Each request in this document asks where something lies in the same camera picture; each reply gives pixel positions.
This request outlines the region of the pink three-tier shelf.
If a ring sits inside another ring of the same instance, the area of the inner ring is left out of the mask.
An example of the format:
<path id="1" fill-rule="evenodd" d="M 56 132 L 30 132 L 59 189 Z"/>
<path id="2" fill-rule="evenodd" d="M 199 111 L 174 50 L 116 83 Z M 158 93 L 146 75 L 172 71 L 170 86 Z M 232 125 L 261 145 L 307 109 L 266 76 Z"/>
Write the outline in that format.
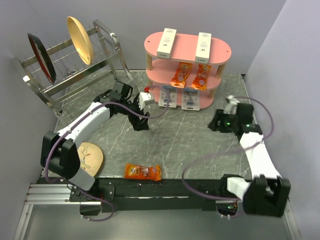
<path id="1" fill-rule="evenodd" d="M 198 72 L 198 64 L 194 62 L 198 42 L 197 35 L 177 33 L 171 50 L 170 59 L 157 57 L 157 49 L 160 43 L 162 32 L 155 32 L 149 35 L 144 41 L 146 52 L 146 75 L 150 86 L 170 86 L 180 62 L 192 63 L 192 69 L 186 79 L 185 88 L 177 89 L 177 105 L 182 105 L 183 90 L 190 90 L 192 82 Z M 199 92 L 199 107 L 206 109 L 214 101 L 215 92 L 222 80 L 222 73 L 228 60 L 231 58 L 230 46 L 219 38 L 212 37 L 208 65 L 211 65 L 205 91 Z"/>

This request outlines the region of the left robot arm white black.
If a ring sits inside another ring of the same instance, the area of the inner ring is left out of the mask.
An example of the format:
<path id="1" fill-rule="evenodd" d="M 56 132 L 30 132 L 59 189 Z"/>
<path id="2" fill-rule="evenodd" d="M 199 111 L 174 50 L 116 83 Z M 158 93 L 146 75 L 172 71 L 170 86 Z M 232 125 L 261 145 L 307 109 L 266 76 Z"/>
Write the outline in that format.
<path id="1" fill-rule="evenodd" d="M 128 117 L 135 131 L 148 130 L 149 113 L 143 108 L 154 101 L 149 92 L 138 93 L 130 100 L 133 87 L 116 81 L 112 89 L 99 94 L 76 120 L 58 132 L 48 131 L 42 140 L 40 164 L 45 177 L 53 172 L 81 188 L 81 195 L 88 201 L 100 193 L 94 185 L 95 178 L 81 167 L 78 148 L 101 124 L 116 114 Z"/>

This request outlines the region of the blue razor blister pack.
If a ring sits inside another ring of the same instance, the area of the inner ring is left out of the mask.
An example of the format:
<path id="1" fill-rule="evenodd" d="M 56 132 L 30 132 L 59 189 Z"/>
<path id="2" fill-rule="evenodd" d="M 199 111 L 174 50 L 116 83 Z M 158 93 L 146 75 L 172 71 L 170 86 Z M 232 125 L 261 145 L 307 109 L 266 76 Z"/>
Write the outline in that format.
<path id="1" fill-rule="evenodd" d="M 162 86 L 158 100 L 158 106 L 176 108 L 178 99 L 178 89 L 172 86 Z"/>
<path id="2" fill-rule="evenodd" d="M 181 97 L 181 108 L 187 111 L 200 110 L 200 93 L 196 89 L 184 89 Z"/>

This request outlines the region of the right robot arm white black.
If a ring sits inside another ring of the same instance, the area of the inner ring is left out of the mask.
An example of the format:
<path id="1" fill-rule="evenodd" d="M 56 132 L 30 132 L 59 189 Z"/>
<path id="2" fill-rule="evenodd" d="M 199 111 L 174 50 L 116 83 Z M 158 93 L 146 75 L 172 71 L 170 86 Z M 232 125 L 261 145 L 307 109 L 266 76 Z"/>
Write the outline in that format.
<path id="1" fill-rule="evenodd" d="M 253 123 L 254 107 L 237 99 L 229 100 L 225 109 L 217 109 L 208 127 L 214 132 L 234 133 L 247 157 L 252 181 L 225 174 L 225 183 L 219 186 L 219 195 L 230 199 L 234 195 L 242 200 L 246 214 L 282 217 L 291 183 L 276 170 L 264 143 L 258 124 Z"/>

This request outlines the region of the white razor box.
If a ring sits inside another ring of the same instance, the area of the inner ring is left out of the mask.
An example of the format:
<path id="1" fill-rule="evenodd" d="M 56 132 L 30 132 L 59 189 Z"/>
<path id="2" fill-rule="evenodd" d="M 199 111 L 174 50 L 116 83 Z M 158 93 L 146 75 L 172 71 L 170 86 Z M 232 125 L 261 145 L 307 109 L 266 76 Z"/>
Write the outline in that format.
<path id="1" fill-rule="evenodd" d="M 177 30 L 172 28 L 165 28 L 157 48 L 157 57 L 163 59 L 170 59 L 172 48 L 174 45 Z"/>
<path id="2" fill-rule="evenodd" d="M 207 64 L 210 58 L 212 34 L 206 32 L 199 32 L 196 52 L 195 63 Z"/>

